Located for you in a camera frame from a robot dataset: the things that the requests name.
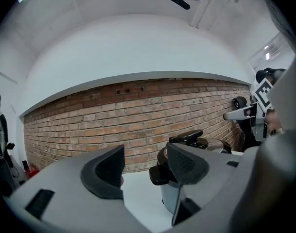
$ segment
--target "pressure cooker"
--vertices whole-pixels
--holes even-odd
[[[170,137],[168,143],[180,143],[198,149],[231,154],[229,143],[215,138],[201,138],[202,134],[203,130],[188,131]],[[168,165],[167,144],[159,151],[157,165],[149,169],[149,175],[151,182],[160,186],[162,202],[166,209],[173,214],[178,198],[179,185]]]

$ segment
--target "person's hand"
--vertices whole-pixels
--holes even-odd
[[[276,132],[282,128],[279,118],[274,110],[267,111],[265,122],[268,124],[268,132],[270,135],[276,134]]]

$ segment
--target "white table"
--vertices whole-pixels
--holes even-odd
[[[153,233],[172,227],[173,215],[162,203],[161,189],[150,181],[149,171],[123,174],[124,204]]]

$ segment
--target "person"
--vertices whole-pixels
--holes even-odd
[[[7,143],[8,143],[7,122],[6,122],[6,118],[1,110],[0,110],[0,121],[1,121],[2,128],[3,128],[3,132],[4,132],[5,144],[7,145]],[[5,152],[4,152],[4,159],[7,161],[9,167],[14,167],[13,162],[12,162],[7,150],[5,150]]]
[[[286,69],[272,69],[266,68],[265,70],[260,70],[256,73],[256,80],[258,83],[261,83],[264,78],[266,78],[271,85],[275,85],[275,83],[279,80],[279,78],[283,75]],[[268,132],[270,135],[274,135],[277,133],[282,133],[282,126],[279,121],[278,115],[275,110],[267,110],[265,116],[265,122],[268,125]]]

